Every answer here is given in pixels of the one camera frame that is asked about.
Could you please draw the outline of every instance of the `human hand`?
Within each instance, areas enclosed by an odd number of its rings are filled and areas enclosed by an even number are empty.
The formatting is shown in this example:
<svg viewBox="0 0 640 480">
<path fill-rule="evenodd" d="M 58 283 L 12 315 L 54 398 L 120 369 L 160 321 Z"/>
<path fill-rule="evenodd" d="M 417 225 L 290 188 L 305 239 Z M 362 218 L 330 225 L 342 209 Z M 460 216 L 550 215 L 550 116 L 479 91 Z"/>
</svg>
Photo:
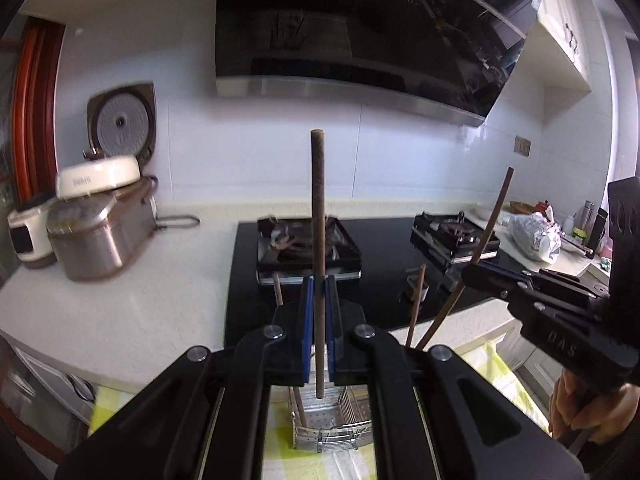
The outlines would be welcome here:
<svg viewBox="0 0 640 480">
<path fill-rule="evenodd" d="M 640 387 L 625 384 L 580 409 L 585 390 L 578 377 L 562 370 L 549 402 L 549 431 L 553 438 L 559 438 L 569 426 L 572 430 L 597 427 L 589 441 L 601 446 L 625 431 L 636 416 Z"/>
</svg>

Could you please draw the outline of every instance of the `metal basket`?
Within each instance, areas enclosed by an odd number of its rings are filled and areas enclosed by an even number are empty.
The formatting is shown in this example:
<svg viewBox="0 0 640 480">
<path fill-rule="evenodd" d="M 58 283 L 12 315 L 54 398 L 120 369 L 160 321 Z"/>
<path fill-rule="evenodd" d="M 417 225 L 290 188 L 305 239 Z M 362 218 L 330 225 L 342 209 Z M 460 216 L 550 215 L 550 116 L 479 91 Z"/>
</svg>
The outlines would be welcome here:
<svg viewBox="0 0 640 480">
<path fill-rule="evenodd" d="M 358 449 L 373 442 L 366 386 L 333 386 L 324 389 L 324 399 L 316 399 L 316 387 L 300 388 L 305 410 L 305 428 L 294 390 L 289 388 L 289 407 L 293 423 L 293 447 L 302 451 L 334 452 Z"/>
</svg>

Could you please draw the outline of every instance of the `white upper cabinet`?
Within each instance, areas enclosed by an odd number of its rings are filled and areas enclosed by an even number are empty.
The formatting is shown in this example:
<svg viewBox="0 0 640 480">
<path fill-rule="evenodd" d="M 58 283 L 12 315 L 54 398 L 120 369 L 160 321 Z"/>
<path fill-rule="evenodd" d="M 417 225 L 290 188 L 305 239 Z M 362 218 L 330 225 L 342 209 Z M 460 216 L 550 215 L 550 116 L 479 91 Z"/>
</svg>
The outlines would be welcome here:
<svg viewBox="0 0 640 480">
<path fill-rule="evenodd" d="M 542 0 L 538 20 L 542 27 L 532 29 L 525 48 L 529 62 L 549 85 L 590 89 L 587 46 L 575 0 Z"/>
</svg>

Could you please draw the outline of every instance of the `chopstick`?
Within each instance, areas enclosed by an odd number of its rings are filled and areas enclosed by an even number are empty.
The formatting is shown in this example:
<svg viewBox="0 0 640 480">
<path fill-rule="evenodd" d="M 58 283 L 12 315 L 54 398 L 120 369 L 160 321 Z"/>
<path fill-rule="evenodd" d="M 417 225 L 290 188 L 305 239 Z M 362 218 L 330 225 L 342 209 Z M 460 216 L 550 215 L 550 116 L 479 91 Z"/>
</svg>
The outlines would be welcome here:
<svg viewBox="0 0 640 480">
<path fill-rule="evenodd" d="M 280 275 L 277 272 L 273 273 L 273 290 L 276 293 L 276 306 L 282 305 L 282 288 L 280 287 Z M 302 404 L 302 396 L 300 395 L 300 388 L 293 387 L 293 397 L 296 399 L 296 406 L 298 407 L 298 414 L 300 415 L 300 424 L 303 428 L 308 428 L 306 425 L 306 413 L 305 407 Z"/>
<path fill-rule="evenodd" d="M 484 248 L 489 242 L 489 238 L 491 238 L 491 234 L 494 232 L 495 222 L 498 219 L 498 215 L 500 214 L 500 209 L 502 208 L 502 204 L 504 203 L 504 199 L 507 196 L 507 192 L 509 190 L 509 184 L 511 183 L 511 177 L 513 176 L 513 168 L 509 168 L 507 170 L 507 174 L 504 177 L 504 182 L 502 183 L 502 188 L 500 189 L 500 194 L 498 195 L 498 200 L 495 202 L 494 210 L 491 212 L 491 216 L 489 216 L 489 220 L 486 223 L 486 227 L 484 228 L 484 232 L 482 232 L 482 236 L 480 237 L 480 241 L 476 246 L 476 250 L 474 251 L 473 256 L 471 257 L 471 262 L 476 263 L 480 260 L 480 256 L 482 252 L 484 252 Z M 449 315 L 452 309 L 456 306 L 462 291 L 465 290 L 465 284 L 460 280 L 456 285 L 456 288 L 451 293 L 447 301 L 440 309 L 438 315 L 431 323 L 431 326 L 427 330 L 427 333 L 420 339 L 418 344 L 415 346 L 416 349 L 422 350 L 427 343 L 433 338 L 433 335 L 436 333 L 436 330 L 440 328 L 440 325 L 445 320 L 445 318 Z"/>
<path fill-rule="evenodd" d="M 314 343 L 316 345 L 316 398 L 324 397 L 324 131 L 311 130 L 311 226 L 314 269 Z"/>
<path fill-rule="evenodd" d="M 414 292 L 414 307 L 411 310 L 411 323 L 409 324 L 409 333 L 406 335 L 406 343 L 404 346 L 411 348 L 412 340 L 414 339 L 415 323 L 418 321 L 418 310 L 420 309 L 420 300 L 422 299 L 422 287 L 424 286 L 424 271 L 427 269 L 425 264 L 420 266 L 418 272 L 418 280 L 415 284 Z"/>
</svg>

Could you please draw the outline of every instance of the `range hood metal trim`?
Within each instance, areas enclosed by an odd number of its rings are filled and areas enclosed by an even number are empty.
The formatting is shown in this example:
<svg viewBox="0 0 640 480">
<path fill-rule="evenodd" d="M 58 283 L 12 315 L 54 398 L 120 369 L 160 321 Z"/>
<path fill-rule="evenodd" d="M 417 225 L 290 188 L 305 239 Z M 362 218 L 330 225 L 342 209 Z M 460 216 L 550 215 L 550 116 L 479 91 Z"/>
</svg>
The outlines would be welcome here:
<svg viewBox="0 0 640 480">
<path fill-rule="evenodd" d="M 336 80 L 282 76 L 225 76 L 216 79 L 218 97 L 279 97 L 351 102 L 392 108 L 460 126 L 477 128 L 485 118 L 423 97 Z"/>
</svg>

